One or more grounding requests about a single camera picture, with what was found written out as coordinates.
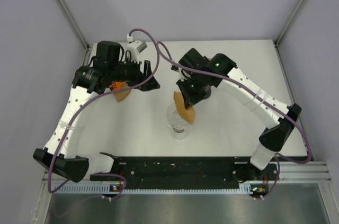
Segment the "clear glass dripper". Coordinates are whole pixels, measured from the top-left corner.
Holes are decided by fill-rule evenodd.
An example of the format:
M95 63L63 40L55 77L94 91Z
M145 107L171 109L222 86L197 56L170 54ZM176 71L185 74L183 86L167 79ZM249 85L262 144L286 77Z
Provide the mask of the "clear glass dripper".
M189 126L190 124L186 122L177 112L176 106L174 103L172 103L166 111L166 116L169 122L169 126L175 126L175 127L185 127Z

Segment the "clear glass flask with coffee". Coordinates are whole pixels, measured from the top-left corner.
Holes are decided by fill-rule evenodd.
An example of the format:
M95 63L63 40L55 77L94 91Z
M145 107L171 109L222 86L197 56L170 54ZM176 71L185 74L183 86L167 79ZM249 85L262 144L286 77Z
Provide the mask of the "clear glass flask with coffee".
M183 140L188 136L189 128L187 126L185 127L172 126L171 134L173 138L177 140Z

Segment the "dark carafe with red lid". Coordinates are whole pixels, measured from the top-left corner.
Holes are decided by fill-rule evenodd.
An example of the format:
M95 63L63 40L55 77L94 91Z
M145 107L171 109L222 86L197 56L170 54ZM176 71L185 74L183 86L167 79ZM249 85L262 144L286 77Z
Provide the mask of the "dark carafe with red lid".
M206 87L198 89L199 100L206 100L211 96L211 87L208 85Z

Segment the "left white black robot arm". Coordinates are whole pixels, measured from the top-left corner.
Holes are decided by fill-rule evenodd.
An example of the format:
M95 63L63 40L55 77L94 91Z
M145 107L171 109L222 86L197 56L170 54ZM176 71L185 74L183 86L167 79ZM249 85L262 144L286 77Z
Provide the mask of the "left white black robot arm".
M114 180L120 167L111 154L79 154L78 144L90 118L94 101L115 82L147 92L159 89L150 61L140 61L140 53L147 47L144 41L131 41L126 47L112 41L95 43L90 62L80 66L72 81L64 112L49 141L37 148L33 158L45 169L72 182L80 182L86 175L102 173Z

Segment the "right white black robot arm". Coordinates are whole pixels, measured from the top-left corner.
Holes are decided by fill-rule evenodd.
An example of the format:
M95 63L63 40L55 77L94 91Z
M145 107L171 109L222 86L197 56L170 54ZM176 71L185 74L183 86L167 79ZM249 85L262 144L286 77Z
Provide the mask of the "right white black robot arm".
M253 83L237 64L222 53L211 59L190 49L180 60L181 78L176 82L182 99L175 100L180 116L193 121L193 107L218 88L237 99L265 125L259 144L247 166L248 175L257 180L266 174L266 167L278 153L295 128L301 113L298 104L287 105Z

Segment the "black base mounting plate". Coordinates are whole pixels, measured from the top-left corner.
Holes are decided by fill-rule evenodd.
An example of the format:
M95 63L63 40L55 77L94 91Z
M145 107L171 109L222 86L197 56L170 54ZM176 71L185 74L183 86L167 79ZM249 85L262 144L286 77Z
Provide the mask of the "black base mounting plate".
M117 157L109 174L92 174L90 180L120 182L122 176L128 189L208 190L274 181L277 174L276 164L261 171L248 157Z

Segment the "right aluminium frame post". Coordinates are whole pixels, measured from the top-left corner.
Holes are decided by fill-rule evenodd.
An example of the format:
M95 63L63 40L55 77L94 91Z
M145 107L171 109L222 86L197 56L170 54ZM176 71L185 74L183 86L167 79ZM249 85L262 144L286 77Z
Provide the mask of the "right aluminium frame post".
M277 38L274 40L274 46L276 48L279 47L279 45L282 43L284 37L289 32L290 28L293 26L295 20L297 19L298 15L302 11L303 7L305 6L307 0L297 0L297 3L293 7L293 10L289 14L289 17L285 21L283 28L279 32Z

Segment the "aluminium frame post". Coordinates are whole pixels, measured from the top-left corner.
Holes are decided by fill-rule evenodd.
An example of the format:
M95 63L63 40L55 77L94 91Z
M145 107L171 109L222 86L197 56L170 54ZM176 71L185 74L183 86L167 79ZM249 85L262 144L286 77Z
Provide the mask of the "aluminium frame post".
M67 3L65 0L55 0L57 5L59 6L62 14L64 15L68 25L70 26L71 30L73 31L74 35L76 36L77 40L80 42L82 47L85 50L88 50L90 45L87 43L83 33L81 32L72 12L70 11Z
M283 28L279 32L277 38L274 40L274 46L276 48L279 47L279 45L282 43L284 37L289 32L290 28L293 26L295 20L297 19L298 15L302 11L303 7L305 6L307 0L297 0L297 3L293 7L293 10L289 14L289 17L285 21Z

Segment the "left aluminium frame post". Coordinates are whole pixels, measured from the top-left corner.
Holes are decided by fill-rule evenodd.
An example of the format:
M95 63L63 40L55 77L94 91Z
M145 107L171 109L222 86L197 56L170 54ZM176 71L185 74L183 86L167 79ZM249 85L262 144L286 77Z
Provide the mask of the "left aluminium frame post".
M72 12L70 11L67 3L65 0L55 0L57 5L59 6L62 14L64 15L68 25L70 26L71 30L73 31L74 35L76 36L77 40L80 42L82 47L85 50L88 50L90 45L87 43L83 33L81 32Z

